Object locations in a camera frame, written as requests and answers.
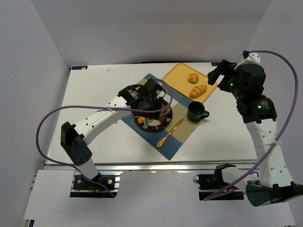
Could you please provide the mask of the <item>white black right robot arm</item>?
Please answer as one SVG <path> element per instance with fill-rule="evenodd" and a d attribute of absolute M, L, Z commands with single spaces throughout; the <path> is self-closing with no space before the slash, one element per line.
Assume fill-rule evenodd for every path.
<path fill-rule="evenodd" d="M 259 177 L 248 175 L 234 186 L 242 190 L 255 207 L 301 196 L 303 186 L 295 183 L 290 175 L 278 142 L 274 103 L 262 94 L 266 79 L 264 69 L 257 63 L 236 66 L 222 60 L 216 69 L 208 73 L 208 83 L 214 84 L 220 75 L 223 79 L 218 87 L 235 97 L 259 164 Z"/>

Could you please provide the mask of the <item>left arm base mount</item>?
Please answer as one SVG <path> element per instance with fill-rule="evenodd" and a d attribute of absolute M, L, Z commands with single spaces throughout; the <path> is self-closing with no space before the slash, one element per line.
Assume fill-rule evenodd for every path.
<path fill-rule="evenodd" d="M 120 176 L 118 174 L 99 174 L 100 178 L 94 182 L 88 181 L 80 174 L 73 177 L 71 198 L 110 198 L 117 195 Z"/>

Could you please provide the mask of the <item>steel serving tongs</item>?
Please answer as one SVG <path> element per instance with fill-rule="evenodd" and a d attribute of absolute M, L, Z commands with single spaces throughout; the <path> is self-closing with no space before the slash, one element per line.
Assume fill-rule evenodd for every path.
<path fill-rule="evenodd" d="M 150 122 L 152 122 L 152 121 L 153 121 L 153 119 L 144 118 L 142 128 L 143 128 L 144 130 L 150 130 L 150 129 L 151 129 L 151 126 L 150 126 L 149 124 L 150 124 Z"/>

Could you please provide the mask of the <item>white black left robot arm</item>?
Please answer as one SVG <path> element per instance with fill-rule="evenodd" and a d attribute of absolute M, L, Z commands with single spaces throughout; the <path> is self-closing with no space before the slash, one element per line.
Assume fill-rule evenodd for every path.
<path fill-rule="evenodd" d="M 66 122 L 62 125 L 61 146 L 85 180 L 100 182 L 101 179 L 88 145 L 105 129 L 131 114 L 143 117 L 144 126 L 158 120 L 168 108 L 161 93 L 166 90 L 163 81 L 158 79 L 148 79 L 143 85 L 129 85 L 91 116 L 74 124 Z"/>

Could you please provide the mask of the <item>chocolate croissant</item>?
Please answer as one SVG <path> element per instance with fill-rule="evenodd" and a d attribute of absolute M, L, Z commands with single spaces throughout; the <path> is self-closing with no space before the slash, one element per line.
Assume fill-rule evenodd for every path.
<path fill-rule="evenodd" d="M 160 121 L 160 122 L 166 121 L 166 118 L 167 118 L 168 113 L 169 113 L 168 110 L 162 111 L 162 112 L 160 113 L 160 115 L 159 115 L 159 121 Z"/>

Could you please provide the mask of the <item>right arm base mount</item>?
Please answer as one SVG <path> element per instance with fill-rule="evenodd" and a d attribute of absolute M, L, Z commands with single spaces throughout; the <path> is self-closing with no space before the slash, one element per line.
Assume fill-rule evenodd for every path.
<path fill-rule="evenodd" d="M 214 190 L 219 190 L 228 185 L 228 183 L 223 181 L 222 170 L 228 167 L 236 167 L 234 164 L 222 164 L 215 168 L 213 174 L 201 174 L 195 175 L 193 177 L 193 181 L 199 185 L 199 200 L 203 201 L 204 198 L 208 197 L 213 193 Z M 222 197 L 214 198 L 214 201 L 227 201 L 227 200 L 243 200 L 244 193 L 243 192 L 232 192 L 235 187 L 229 188 L 224 192 L 230 192 L 227 195 Z"/>

